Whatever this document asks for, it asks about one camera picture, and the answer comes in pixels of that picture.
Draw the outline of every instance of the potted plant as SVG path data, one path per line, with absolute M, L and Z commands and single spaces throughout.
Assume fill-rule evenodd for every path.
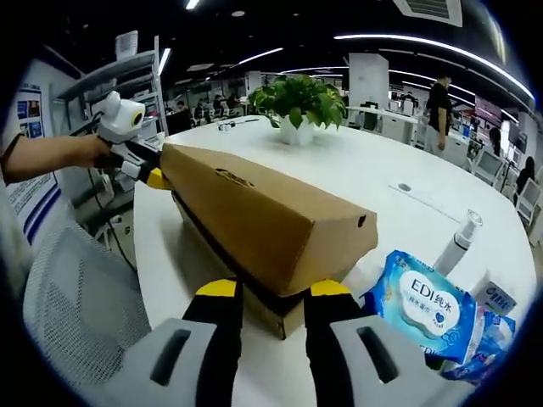
M 307 75 L 279 76 L 251 93 L 249 101 L 257 112 L 264 110 L 274 128 L 281 128 L 284 142 L 300 146 L 313 139 L 315 126 L 334 123 L 339 128 L 345 112 L 334 85 Z

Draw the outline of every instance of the man in black shirt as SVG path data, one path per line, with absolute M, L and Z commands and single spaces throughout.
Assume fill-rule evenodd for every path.
M 451 126 L 451 101 L 448 88 L 451 84 L 451 77 L 440 75 L 430 90 L 430 98 L 426 106 L 430 113 L 430 120 L 426 129 L 426 142 L 424 150 L 441 157 L 446 145 L 446 136 Z

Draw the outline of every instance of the white pot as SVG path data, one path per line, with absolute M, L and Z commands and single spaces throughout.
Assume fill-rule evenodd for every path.
M 279 117 L 281 126 L 281 141 L 293 146 L 306 146 L 313 140 L 315 124 L 310 123 L 306 116 L 299 129 L 293 126 L 288 116 Z

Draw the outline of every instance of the white pillar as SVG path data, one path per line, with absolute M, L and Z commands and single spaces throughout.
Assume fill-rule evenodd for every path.
M 245 74 L 245 96 L 262 86 L 262 75 L 259 70 L 251 70 Z
M 221 89 L 222 89 L 222 94 L 224 95 L 224 97 L 228 98 L 230 96 L 230 88 L 228 87 L 228 80 L 226 79 L 222 80 Z
M 374 102 L 389 104 L 389 61 L 377 53 L 349 54 L 349 106 Z
M 518 128 L 526 134 L 526 153 L 520 158 L 520 168 L 524 168 L 526 159 L 531 156 L 536 159 L 537 151 L 537 123 L 529 114 L 520 112 L 518 114 Z

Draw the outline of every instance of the air vent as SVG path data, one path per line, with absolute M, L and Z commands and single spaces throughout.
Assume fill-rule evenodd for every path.
M 407 17 L 462 27 L 461 0 L 394 0 L 394 3 Z

